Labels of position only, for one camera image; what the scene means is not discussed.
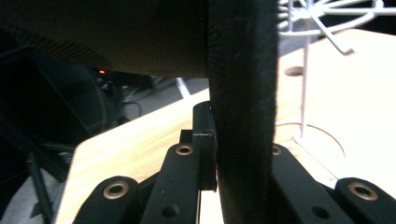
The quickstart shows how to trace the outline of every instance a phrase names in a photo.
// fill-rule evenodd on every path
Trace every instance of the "wooden table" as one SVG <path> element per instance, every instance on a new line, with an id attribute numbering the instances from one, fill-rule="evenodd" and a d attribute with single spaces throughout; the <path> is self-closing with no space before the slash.
<path id="1" fill-rule="evenodd" d="M 329 135 L 313 128 L 297 144 L 298 125 L 276 127 L 275 142 L 289 148 L 321 182 L 333 185 L 336 178 L 356 176 L 396 197 L 396 37 L 349 30 L 336 38 L 355 53 L 342 56 L 327 40 L 312 45 L 307 118 L 336 138 L 346 156 Z M 301 50 L 279 59 L 278 122 L 300 120 L 302 78 L 284 71 L 302 65 Z M 71 223 L 104 179 L 125 175 L 141 182 L 158 172 L 179 131 L 191 128 L 192 107 L 208 99 L 208 90 L 201 91 L 80 144 L 56 223 Z M 205 192 L 201 223 L 221 221 L 219 196 Z"/>

